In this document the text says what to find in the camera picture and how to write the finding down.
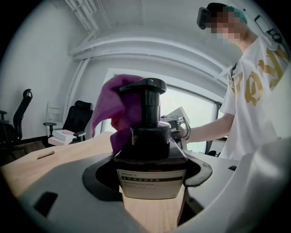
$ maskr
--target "white t-shirt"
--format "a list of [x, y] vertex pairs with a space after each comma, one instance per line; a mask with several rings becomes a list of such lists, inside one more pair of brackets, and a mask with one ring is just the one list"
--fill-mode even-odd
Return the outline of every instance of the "white t-shirt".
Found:
[[243, 53], [220, 111], [234, 115], [220, 157], [240, 160], [262, 144], [276, 139], [275, 130], [261, 107], [287, 67], [288, 55], [281, 44], [259, 36]]

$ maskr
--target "window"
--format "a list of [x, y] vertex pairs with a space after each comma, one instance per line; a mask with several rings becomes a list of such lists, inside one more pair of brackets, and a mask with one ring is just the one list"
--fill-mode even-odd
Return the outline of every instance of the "window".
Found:
[[[183, 107], [190, 120], [191, 127], [198, 127], [214, 120], [216, 105], [213, 101], [204, 99], [188, 91], [168, 87], [161, 95], [161, 116], [167, 115], [179, 107]], [[103, 123], [103, 131], [116, 132], [110, 125], [110, 120]], [[194, 152], [205, 152], [206, 142], [188, 143], [187, 149]]]

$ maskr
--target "person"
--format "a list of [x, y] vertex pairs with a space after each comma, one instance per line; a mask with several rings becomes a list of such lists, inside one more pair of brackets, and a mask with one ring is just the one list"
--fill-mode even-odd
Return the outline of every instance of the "person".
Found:
[[[223, 39], [237, 45], [242, 56], [228, 74], [228, 88], [220, 108], [223, 117], [192, 128], [187, 143], [228, 135], [220, 157], [240, 160], [276, 139], [271, 133], [272, 126], [263, 124], [267, 120], [261, 104], [281, 79], [289, 58], [281, 44], [252, 32], [240, 10], [220, 3], [210, 3], [207, 9], [211, 13], [211, 33], [222, 34]], [[269, 133], [264, 131], [266, 125]]]

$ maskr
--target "chair headrest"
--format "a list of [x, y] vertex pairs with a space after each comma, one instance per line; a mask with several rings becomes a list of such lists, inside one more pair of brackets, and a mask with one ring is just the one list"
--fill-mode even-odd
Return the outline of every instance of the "chair headrest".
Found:
[[82, 108], [84, 110], [90, 110], [92, 104], [91, 103], [87, 103], [87, 102], [83, 102], [81, 100], [77, 100], [76, 103], [75, 103], [75, 106], [78, 107], [78, 108]]

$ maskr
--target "black chair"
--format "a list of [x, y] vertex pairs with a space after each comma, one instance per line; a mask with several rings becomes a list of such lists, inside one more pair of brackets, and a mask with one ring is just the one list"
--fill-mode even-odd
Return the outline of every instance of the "black chair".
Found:
[[[86, 103], [83, 101], [76, 101], [74, 106], [71, 106], [69, 109], [69, 113], [67, 119], [64, 123], [63, 129], [70, 130], [74, 133], [74, 136], [77, 137], [70, 144], [82, 142], [85, 140], [85, 128], [91, 119], [93, 111], [91, 110], [91, 103]], [[45, 126], [50, 127], [50, 136], [52, 136], [53, 126], [56, 126], [56, 123], [53, 122], [45, 122], [43, 123]], [[53, 145], [49, 144], [47, 139], [43, 140], [42, 143], [45, 147], [52, 147]]]
[[7, 114], [7, 112], [0, 111], [0, 147], [7, 148], [9, 150], [9, 154], [13, 158], [15, 158], [13, 155], [13, 147], [22, 139], [21, 122], [31, 99], [31, 89], [26, 89], [23, 92], [23, 100], [14, 114], [13, 126], [9, 124], [9, 121], [4, 119], [4, 115]]

